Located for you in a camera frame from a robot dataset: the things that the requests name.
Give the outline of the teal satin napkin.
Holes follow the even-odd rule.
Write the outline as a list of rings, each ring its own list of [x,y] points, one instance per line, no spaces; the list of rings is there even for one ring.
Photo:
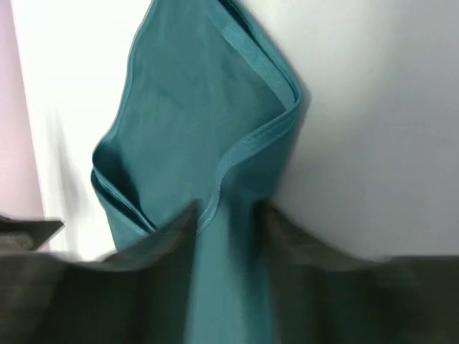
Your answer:
[[[91,182],[117,249],[200,203],[187,343],[274,343],[254,210],[278,184],[302,90],[237,1],[153,1]]]

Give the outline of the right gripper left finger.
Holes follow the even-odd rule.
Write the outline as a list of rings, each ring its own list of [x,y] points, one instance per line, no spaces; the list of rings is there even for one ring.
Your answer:
[[[182,343],[197,204],[103,261],[1,251],[3,343]]]

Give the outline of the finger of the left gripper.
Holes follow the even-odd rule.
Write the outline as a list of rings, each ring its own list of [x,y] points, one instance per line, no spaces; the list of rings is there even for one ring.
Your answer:
[[[60,219],[11,219],[1,216],[1,251],[36,251],[63,226]]]

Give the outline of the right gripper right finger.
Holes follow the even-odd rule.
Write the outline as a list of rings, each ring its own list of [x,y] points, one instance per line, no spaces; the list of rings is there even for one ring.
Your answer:
[[[347,254],[257,208],[282,343],[456,343],[458,258]]]

